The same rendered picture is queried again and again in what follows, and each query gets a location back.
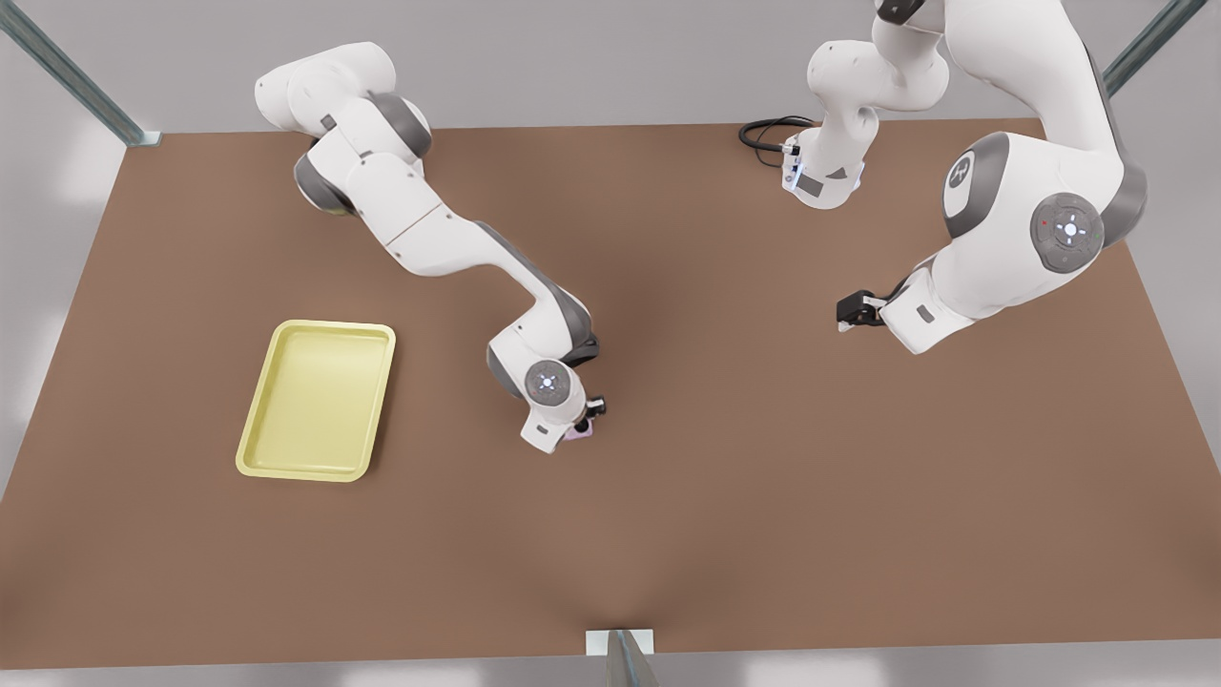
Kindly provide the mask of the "yellow rectangular tray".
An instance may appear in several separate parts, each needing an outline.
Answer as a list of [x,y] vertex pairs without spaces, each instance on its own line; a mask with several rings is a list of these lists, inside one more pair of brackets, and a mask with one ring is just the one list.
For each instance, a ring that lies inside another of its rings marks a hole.
[[352,483],[366,473],[383,412],[394,331],[288,318],[274,331],[236,467],[274,480]]

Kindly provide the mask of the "silver frame post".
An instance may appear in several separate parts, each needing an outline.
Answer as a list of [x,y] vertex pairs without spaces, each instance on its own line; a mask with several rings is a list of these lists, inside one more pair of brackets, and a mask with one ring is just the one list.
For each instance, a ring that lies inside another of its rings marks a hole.
[[1208,2],[1209,0],[1168,0],[1107,65],[1107,70],[1103,70],[1105,94],[1116,95]]
[[586,656],[604,656],[604,687],[661,687],[650,665],[653,628],[589,630]]
[[127,146],[156,146],[162,134],[144,131],[129,113],[118,109],[112,96],[107,96],[59,45],[35,26],[35,22],[18,9],[13,0],[0,0],[0,31],[12,39],[27,56],[51,74],[70,95],[74,96],[92,117],[103,123],[111,134]]

